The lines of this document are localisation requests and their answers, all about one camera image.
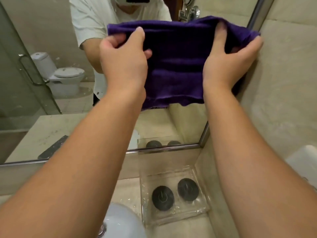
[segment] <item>chrome faucet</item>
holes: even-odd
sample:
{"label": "chrome faucet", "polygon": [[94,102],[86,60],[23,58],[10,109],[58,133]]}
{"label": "chrome faucet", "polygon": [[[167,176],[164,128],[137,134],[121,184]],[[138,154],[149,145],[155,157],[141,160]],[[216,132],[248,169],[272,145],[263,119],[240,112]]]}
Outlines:
{"label": "chrome faucet", "polygon": [[185,10],[180,10],[178,18],[182,21],[192,21],[195,19],[198,19],[200,15],[200,10],[198,6],[193,6],[189,9],[188,6],[186,6]]}

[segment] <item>purple towel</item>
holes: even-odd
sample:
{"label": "purple towel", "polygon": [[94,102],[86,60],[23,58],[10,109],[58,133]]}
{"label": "purple towel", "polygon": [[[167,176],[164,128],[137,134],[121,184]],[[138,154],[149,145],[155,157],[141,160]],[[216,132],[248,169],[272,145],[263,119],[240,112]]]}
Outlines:
{"label": "purple towel", "polygon": [[245,47],[259,35],[258,32],[213,16],[187,23],[145,20],[108,25],[109,35],[126,33],[129,37],[138,26],[145,31],[143,48],[150,48],[153,56],[148,60],[143,109],[164,108],[171,103],[183,106],[204,103],[203,67],[220,20],[228,27],[226,53],[233,47]]}

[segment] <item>drain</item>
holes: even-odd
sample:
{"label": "drain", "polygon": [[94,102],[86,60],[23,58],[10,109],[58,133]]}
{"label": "drain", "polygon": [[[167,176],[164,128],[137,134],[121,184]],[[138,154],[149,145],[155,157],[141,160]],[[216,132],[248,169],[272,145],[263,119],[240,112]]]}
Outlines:
{"label": "drain", "polygon": [[106,223],[103,223],[103,224],[101,225],[101,227],[100,227],[100,230],[99,230],[99,232],[98,232],[97,238],[103,237],[104,234],[106,233],[106,231],[107,231],[107,224],[106,224]]}

